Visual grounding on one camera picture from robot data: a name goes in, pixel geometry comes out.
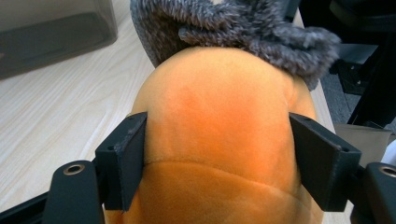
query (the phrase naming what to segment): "gray container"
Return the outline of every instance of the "gray container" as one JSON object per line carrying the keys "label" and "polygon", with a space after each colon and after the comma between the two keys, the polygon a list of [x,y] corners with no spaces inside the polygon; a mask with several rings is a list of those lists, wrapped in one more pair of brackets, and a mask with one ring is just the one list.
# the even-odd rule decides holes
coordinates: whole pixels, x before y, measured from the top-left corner
{"label": "gray container", "polygon": [[0,0],[0,78],[116,39],[111,0]]}

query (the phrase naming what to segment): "wooden table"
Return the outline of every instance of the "wooden table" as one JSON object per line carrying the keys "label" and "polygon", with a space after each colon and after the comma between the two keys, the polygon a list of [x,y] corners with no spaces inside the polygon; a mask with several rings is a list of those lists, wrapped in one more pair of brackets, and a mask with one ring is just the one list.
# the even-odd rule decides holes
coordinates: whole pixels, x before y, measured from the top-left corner
{"label": "wooden table", "polygon": [[[153,71],[129,1],[113,7],[119,37],[111,46],[0,80],[0,212],[48,191],[58,167],[92,160]],[[321,86],[312,95],[333,130]]]}

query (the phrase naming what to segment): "gray knitted fabric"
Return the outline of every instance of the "gray knitted fabric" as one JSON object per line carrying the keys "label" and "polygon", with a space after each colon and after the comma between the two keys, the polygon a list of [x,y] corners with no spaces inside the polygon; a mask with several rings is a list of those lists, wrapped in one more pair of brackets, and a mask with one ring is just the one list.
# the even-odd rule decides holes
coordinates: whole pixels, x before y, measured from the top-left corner
{"label": "gray knitted fabric", "polygon": [[337,59],[340,39],[284,21],[276,0],[131,0],[134,27],[155,67],[191,47],[250,52],[303,78],[309,90]]}

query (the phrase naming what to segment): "plush toy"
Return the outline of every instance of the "plush toy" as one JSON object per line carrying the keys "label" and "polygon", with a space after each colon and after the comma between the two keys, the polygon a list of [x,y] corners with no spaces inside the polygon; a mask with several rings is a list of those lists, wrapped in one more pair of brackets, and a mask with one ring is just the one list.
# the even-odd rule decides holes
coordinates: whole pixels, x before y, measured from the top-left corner
{"label": "plush toy", "polygon": [[338,38],[283,22],[276,1],[132,2],[155,71],[143,177],[107,223],[320,223],[301,184],[289,112],[315,119],[309,89]]}

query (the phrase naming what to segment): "orange plush toy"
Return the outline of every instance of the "orange plush toy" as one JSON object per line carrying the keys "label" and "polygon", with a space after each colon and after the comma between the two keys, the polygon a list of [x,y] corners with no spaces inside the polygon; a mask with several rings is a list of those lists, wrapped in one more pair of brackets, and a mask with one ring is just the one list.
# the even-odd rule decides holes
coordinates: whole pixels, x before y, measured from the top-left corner
{"label": "orange plush toy", "polygon": [[302,186],[289,112],[315,119],[305,83],[232,48],[189,48],[149,76],[143,177],[107,223],[320,223]]}

